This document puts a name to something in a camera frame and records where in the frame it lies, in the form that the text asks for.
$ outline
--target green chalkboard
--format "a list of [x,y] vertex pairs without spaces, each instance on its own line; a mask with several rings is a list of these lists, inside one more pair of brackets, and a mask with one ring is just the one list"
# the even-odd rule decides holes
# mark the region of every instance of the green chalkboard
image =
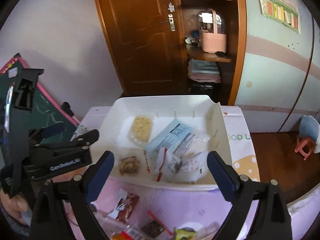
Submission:
[[[22,68],[28,68],[28,65],[18,53],[0,70],[1,109],[4,109],[9,86],[15,81],[17,71]],[[28,122],[28,129],[39,129],[61,122],[65,126],[65,131],[62,134],[44,139],[42,143],[69,141],[76,130],[77,123],[60,109],[59,105],[38,82],[33,100],[33,109]]]

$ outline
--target brown floor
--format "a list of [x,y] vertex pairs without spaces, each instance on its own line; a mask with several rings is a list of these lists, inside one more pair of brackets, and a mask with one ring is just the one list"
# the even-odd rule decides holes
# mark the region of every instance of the brown floor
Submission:
[[311,154],[305,161],[295,153],[297,132],[252,133],[260,180],[276,179],[289,203],[320,183],[320,160]]

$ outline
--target poster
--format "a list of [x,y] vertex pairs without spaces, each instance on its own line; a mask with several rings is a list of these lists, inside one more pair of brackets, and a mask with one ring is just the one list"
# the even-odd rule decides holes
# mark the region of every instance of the poster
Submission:
[[299,8],[296,0],[260,0],[262,14],[300,33]]

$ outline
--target white bin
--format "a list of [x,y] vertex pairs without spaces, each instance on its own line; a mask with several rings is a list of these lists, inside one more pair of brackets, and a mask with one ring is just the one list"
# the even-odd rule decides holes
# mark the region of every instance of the white bin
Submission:
[[[147,174],[147,164],[141,148],[133,145],[127,138],[133,119],[137,115],[155,117],[149,141],[155,138],[175,117],[186,124],[201,129],[211,136],[208,151],[216,150],[226,164],[232,165],[228,135],[223,121],[220,103],[214,103],[205,95],[155,96],[120,98],[112,106],[100,127],[100,138],[91,146],[92,161],[96,163],[104,151],[115,155],[115,166],[111,172],[113,179],[155,188],[199,191],[213,190],[217,185],[210,174],[199,179],[195,184],[177,184],[156,182],[152,171]],[[140,160],[137,174],[122,176],[119,161],[135,155]]]

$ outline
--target brown door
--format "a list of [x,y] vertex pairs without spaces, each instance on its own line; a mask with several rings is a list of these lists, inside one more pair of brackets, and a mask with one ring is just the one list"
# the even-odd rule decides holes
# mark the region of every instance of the brown door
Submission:
[[[119,78],[129,96],[185,92],[173,0],[98,0]],[[172,14],[176,31],[170,29]]]

